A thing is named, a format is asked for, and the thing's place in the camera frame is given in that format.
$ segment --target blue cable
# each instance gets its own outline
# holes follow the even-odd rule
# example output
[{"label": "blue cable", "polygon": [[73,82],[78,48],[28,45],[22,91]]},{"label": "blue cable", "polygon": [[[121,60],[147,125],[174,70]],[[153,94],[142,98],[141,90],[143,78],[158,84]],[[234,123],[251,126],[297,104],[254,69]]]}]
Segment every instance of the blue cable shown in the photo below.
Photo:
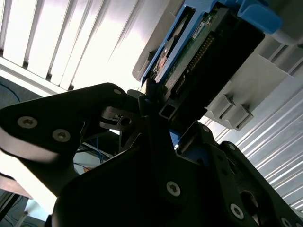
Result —
[{"label": "blue cable", "polygon": [[101,163],[102,163],[103,162],[103,158],[104,158],[105,155],[102,154],[101,151],[99,150],[99,137],[96,138],[96,144],[97,144],[97,150],[98,150],[98,152],[100,153],[100,155],[102,157],[101,160],[100,160]]},{"label": "blue cable", "polygon": [[1,87],[4,87],[4,88],[6,88],[8,91],[10,91],[10,92],[16,97],[16,99],[18,100],[18,102],[19,102],[19,103],[21,102],[21,101],[20,101],[20,98],[17,96],[17,94],[16,94],[12,89],[10,89],[9,87],[5,86],[4,84],[0,84],[0,86],[1,86]]}]

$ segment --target black plastic part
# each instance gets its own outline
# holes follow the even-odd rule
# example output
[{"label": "black plastic part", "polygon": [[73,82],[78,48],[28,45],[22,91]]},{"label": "black plastic part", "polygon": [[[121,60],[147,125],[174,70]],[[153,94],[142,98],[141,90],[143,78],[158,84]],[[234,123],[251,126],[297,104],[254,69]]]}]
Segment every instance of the black plastic part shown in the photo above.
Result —
[{"label": "black plastic part", "polygon": [[[126,98],[121,88],[107,83],[3,108],[0,126],[12,138],[1,144],[1,149],[27,160],[66,166],[80,142],[107,131],[98,126],[102,110],[107,106],[120,107]],[[37,126],[32,129],[20,127],[18,119],[22,116],[35,118]],[[68,131],[70,140],[56,141],[52,136],[56,129]],[[35,146],[25,150],[24,141]]]}]

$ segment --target black cable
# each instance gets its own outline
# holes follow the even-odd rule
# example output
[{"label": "black cable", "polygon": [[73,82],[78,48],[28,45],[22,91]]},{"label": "black cable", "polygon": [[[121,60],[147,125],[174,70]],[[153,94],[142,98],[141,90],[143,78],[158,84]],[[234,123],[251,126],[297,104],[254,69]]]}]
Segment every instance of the black cable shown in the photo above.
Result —
[{"label": "black cable", "polygon": [[8,221],[6,218],[4,218],[4,220],[6,220],[9,224],[11,224],[11,226],[13,226],[14,227],[14,223],[12,223],[12,222],[10,222],[10,221]]},{"label": "black cable", "polygon": [[16,99],[18,100],[18,102],[19,102],[19,103],[21,102],[21,101],[20,101],[20,98],[17,96],[17,94],[16,94],[12,89],[10,89],[8,86],[6,86],[6,85],[4,85],[4,84],[1,84],[1,83],[0,83],[0,86],[4,87],[4,88],[6,88],[8,91],[10,91],[10,92],[16,97]]},{"label": "black cable", "polygon": [[79,164],[79,163],[75,163],[75,162],[74,162],[74,164],[75,164],[75,165],[78,165],[78,166],[81,166],[81,167],[83,167],[83,168],[85,168],[85,169],[89,169],[89,167],[85,167],[85,166],[83,166],[83,165],[81,165],[81,164]]}]

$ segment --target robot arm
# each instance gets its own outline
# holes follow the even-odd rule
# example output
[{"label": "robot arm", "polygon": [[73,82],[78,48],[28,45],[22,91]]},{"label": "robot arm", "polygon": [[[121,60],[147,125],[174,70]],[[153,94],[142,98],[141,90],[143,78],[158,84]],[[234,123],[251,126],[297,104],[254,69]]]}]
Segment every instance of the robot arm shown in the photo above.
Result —
[{"label": "robot arm", "polygon": [[[85,140],[120,130],[120,152],[77,176]],[[0,172],[46,211],[52,226],[302,226],[230,143],[194,122],[175,151],[147,96],[101,84],[0,110]]]}]

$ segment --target screw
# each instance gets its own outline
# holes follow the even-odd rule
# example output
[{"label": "screw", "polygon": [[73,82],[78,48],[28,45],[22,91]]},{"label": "screw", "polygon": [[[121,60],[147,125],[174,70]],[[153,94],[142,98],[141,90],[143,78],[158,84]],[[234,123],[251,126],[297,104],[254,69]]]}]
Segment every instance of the screw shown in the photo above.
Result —
[{"label": "screw", "polygon": [[282,223],[283,223],[283,225],[285,226],[285,227],[291,227],[292,225],[289,223],[289,221],[286,219],[286,218],[284,218],[284,217],[281,217],[281,221],[282,221]]},{"label": "screw", "polygon": [[168,181],[166,183],[166,189],[171,195],[175,197],[178,197],[181,194],[180,187],[173,181]]},{"label": "screw", "polygon": [[67,142],[71,139],[71,135],[64,129],[56,129],[53,131],[53,138],[58,142]]},{"label": "screw", "polygon": [[240,220],[244,219],[243,211],[236,204],[232,203],[230,206],[230,209],[236,218],[238,218]]},{"label": "screw", "polygon": [[115,92],[116,94],[118,94],[118,95],[122,94],[122,92],[119,91],[118,89],[114,89],[114,92]]},{"label": "screw", "polygon": [[209,132],[209,128],[207,128],[206,126],[202,127],[204,129],[204,131]]},{"label": "screw", "polygon": [[38,124],[35,118],[29,116],[20,117],[17,122],[20,127],[25,129],[33,129]]},{"label": "screw", "polygon": [[232,149],[232,150],[235,150],[235,149],[236,149],[231,143],[229,143],[228,146],[229,146],[229,148]]}]

